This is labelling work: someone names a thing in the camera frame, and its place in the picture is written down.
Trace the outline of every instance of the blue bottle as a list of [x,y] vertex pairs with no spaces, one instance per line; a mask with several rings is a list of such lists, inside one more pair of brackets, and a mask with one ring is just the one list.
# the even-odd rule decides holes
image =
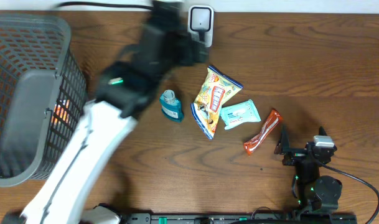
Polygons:
[[162,112],[164,116],[172,121],[182,121],[184,114],[181,110],[181,102],[175,98],[175,94],[172,90],[166,90],[160,96],[160,103],[162,104]]

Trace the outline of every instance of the red candy bar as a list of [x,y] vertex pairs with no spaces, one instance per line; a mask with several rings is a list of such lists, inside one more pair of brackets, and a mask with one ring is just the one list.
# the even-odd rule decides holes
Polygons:
[[247,154],[250,156],[251,153],[253,153],[256,148],[264,141],[265,137],[282,121],[282,116],[276,110],[272,110],[267,120],[265,121],[261,132],[253,137],[250,141],[243,144],[243,147],[245,148]]

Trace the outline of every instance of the white backdrop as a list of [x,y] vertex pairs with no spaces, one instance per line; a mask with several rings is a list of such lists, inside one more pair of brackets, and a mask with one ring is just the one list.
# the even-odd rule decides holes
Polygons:
[[[0,0],[0,10],[49,10],[68,0]],[[150,5],[149,0],[87,0],[112,4]],[[194,4],[212,6],[216,12],[329,12],[379,13],[379,0],[186,0],[186,9]],[[70,6],[61,10],[130,10],[105,7]]]

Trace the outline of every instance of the plastic basket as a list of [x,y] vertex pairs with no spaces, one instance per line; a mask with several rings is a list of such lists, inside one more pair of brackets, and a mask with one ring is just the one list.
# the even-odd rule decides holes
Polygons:
[[46,179],[76,128],[86,81],[69,45],[58,17],[0,14],[0,187]]

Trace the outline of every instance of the wood grain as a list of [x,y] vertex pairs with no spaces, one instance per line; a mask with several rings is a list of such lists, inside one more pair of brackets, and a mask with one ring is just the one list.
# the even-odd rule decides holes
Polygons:
[[[138,41],[146,17],[143,12],[58,15],[72,27],[72,50],[91,78],[90,92],[118,50]],[[379,15],[218,13],[210,63],[245,86],[227,105],[250,98],[262,119],[276,108],[294,146],[310,141],[323,125],[339,149],[330,164],[379,190]],[[199,213],[296,206],[290,192],[294,168],[282,166],[282,157],[273,154],[278,129],[249,157],[242,144],[262,123],[225,131],[220,121],[212,141],[196,125],[189,104],[206,74],[205,64],[172,72],[159,93],[173,89],[185,119],[168,121],[155,101],[106,166],[87,208],[108,202],[120,210]],[[321,172],[343,182],[339,211],[365,223],[377,204],[373,192]],[[0,189],[0,220],[8,210],[22,209],[42,184]]]

